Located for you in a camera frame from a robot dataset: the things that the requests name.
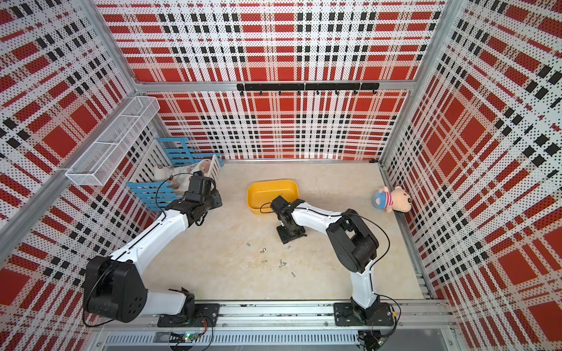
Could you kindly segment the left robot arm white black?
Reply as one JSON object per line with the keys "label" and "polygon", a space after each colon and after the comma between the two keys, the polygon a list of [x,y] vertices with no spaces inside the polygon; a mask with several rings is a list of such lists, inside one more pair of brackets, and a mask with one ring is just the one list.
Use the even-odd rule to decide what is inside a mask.
{"label": "left robot arm white black", "polygon": [[88,262],[83,313],[103,317],[107,323],[129,323],[149,315],[159,316],[160,327],[193,323],[198,314],[191,292],[184,288],[148,290],[142,275],[177,235],[193,225],[203,225],[206,215],[221,206],[216,181],[200,171],[190,175],[183,197],[169,203],[139,237],[108,257],[96,256]]}

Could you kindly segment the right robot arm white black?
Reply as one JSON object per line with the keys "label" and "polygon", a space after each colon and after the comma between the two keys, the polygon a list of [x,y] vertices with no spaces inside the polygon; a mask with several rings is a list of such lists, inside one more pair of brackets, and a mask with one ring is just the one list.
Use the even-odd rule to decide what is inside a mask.
{"label": "right robot arm white black", "polygon": [[383,316],[392,309],[381,301],[373,278],[379,242],[363,217],[353,209],[333,212],[311,206],[301,199],[290,203],[281,195],[269,205],[281,222],[277,232],[282,243],[305,237],[307,228],[324,233],[337,259],[350,272],[351,302],[349,311],[341,312],[337,317],[341,323],[349,318],[363,326],[377,322],[387,326],[392,324],[389,316]]}

